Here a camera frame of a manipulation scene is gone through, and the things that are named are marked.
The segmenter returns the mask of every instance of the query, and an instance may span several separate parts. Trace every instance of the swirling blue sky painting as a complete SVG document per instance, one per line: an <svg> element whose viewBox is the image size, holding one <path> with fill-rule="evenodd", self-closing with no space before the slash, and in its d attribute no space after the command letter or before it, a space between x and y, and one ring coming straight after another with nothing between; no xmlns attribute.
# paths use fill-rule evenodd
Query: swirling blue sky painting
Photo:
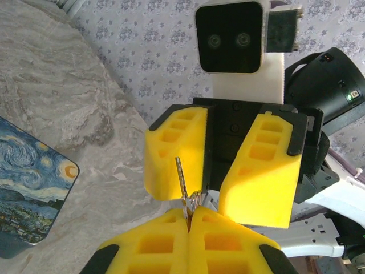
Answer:
<svg viewBox="0 0 365 274"><path fill-rule="evenodd" d="M0 232L43 240L78 174L75 163L0 118Z"/></svg>

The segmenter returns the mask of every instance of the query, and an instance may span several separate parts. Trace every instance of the coaster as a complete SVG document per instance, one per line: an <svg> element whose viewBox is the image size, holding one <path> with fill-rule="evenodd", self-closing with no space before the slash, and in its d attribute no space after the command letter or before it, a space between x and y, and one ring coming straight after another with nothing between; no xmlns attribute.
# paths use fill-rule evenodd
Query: coaster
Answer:
<svg viewBox="0 0 365 274"><path fill-rule="evenodd" d="M1 234L42 241L78 175L74 162L0 118Z"/></svg>

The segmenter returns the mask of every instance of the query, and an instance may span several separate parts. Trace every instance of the gray marble surface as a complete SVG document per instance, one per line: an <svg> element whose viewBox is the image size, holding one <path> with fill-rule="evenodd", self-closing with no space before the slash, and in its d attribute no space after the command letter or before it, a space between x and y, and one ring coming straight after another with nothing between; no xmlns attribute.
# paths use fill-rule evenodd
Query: gray marble surface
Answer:
<svg viewBox="0 0 365 274"><path fill-rule="evenodd" d="M143 188L146 124L66 14L1 0L0 116L81 170L48 237L0 273L78 273L97 246L163 213Z"/></svg>

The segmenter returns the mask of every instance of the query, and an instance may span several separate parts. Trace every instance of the screw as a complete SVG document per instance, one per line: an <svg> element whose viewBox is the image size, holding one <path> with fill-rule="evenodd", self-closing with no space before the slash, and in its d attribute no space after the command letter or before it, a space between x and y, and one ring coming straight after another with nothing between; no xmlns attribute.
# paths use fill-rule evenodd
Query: screw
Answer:
<svg viewBox="0 0 365 274"><path fill-rule="evenodd" d="M238 130L240 130L240 127L236 124L233 124L230 126L230 130L231 130L231 132L236 133L236 132L238 132Z"/></svg>
<svg viewBox="0 0 365 274"><path fill-rule="evenodd" d="M238 111L242 108L242 104L240 102L234 102L232 108L233 110Z"/></svg>

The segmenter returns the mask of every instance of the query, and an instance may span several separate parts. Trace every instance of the floral wallpaper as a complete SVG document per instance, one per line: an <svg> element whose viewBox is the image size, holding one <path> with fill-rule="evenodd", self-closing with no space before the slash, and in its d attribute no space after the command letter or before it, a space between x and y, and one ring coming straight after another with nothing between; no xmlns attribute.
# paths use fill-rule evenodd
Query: floral wallpaper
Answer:
<svg viewBox="0 0 365 274"><path fill-rule="evenodd" d="M194 11L206 0L85 0L73 17L144 120L151 124L173 103L212 96L198 62ZM300 3L299 51L286 66L332 46L365 73L364 0L287 0ZM365 118L331 136L332 147L365 167Z"/></svg>

